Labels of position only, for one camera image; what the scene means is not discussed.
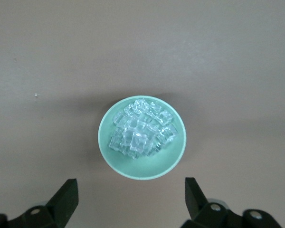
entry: table surface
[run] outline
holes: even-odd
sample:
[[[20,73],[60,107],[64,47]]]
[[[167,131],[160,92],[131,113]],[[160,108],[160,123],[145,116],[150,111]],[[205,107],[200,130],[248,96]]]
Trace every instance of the table surface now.
[[[119,175],[98,148],[103,115],[132,95],[187,129],[154,180]],[[77,178],[67,228],[177,228],[185,177],[285,227],[285,0],[0,0],[0,213]]]

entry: pile of ice cubes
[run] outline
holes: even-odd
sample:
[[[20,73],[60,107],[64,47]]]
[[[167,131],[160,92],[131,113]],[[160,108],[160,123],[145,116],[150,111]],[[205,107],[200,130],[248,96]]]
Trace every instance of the pile of ice cubes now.
[[[138,99],[113,117],[116,129],[109,147],[133,159],[153,156],[174,140],[173,116],[154,102]]]

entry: bowl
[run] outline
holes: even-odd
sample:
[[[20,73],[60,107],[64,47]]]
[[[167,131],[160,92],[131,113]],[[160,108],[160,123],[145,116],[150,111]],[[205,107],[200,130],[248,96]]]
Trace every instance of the bowl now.
[[[148,103],[155,102],[173,115],[172,124],[178,131],[175,139],[152,157],[132,159],[109,147],[112,134],[116,129],[112,118],[128,104],[144,98]],[[152,96],[131,96],[114,104],[104,115],[98,130],[100,152],[108,165],[117,173],[135,180],[151,180],[171,171],[180,161],[186,147],[186,129],[180,115],[165,101]]]

